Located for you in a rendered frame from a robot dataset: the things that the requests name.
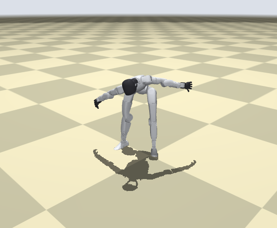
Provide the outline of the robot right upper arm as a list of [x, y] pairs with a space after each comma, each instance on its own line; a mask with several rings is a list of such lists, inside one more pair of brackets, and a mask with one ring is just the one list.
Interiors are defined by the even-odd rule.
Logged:
[[109, 93], [109, 98], [108, 99], [112, 99], [114, 97], [114, 95], [120, 95], [124, 93], [123, 87], [122, 85], [117, 86], [116, 88], [108, 91], [107, 93]]

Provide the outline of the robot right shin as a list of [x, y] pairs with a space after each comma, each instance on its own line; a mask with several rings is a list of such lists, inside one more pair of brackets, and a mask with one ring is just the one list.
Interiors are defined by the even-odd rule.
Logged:
[[129, 132], [130, 126], [131, 126], [131, 122], [126, 122], [125, 117], [123, 116], [122, 121], [121, 121], [121, 139], [122, 140], [120, 142], [125, 143], [126, 136], [127, 136], [127, 133]]

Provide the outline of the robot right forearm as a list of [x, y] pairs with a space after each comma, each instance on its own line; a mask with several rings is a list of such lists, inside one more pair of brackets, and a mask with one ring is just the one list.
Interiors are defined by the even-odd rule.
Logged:
[[97, 102], [99, 102], [99, 101], [107, 100], [108, 98], [109, 98], [109, 93], [104, 93], [101, 96], [99, 96], [96, 100]]

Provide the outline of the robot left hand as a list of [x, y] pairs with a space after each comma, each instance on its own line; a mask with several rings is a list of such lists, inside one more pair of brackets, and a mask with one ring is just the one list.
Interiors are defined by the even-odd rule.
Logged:
[[[181, 82], [181, 83], [184, 83], [184, 82]], [[187, 89], [187, 91], [189, 92], [189, 90], [188, 89], [192, 89], [192, 88], [190, 88], [190, 87], [192, 87], [191, 84], [192, 82], [187, 82], [187, 83], [184, 83], [185, 84], [185, 87], [184, 87], [184, 89]], [[181, 88], [183, 88], [183, 87], [181, 87]]]

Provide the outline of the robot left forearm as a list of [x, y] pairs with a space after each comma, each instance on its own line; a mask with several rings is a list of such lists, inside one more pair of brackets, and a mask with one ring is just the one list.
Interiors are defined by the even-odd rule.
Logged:
[[181, 87], [185, 87], [184, 83], [179, 83], [179, 82], [175, 82], [173, 80], [164, 80], [164, 85], [165, 86], [169, 86], [169, 87], [174, 87], [174, 88], [181, 88]]

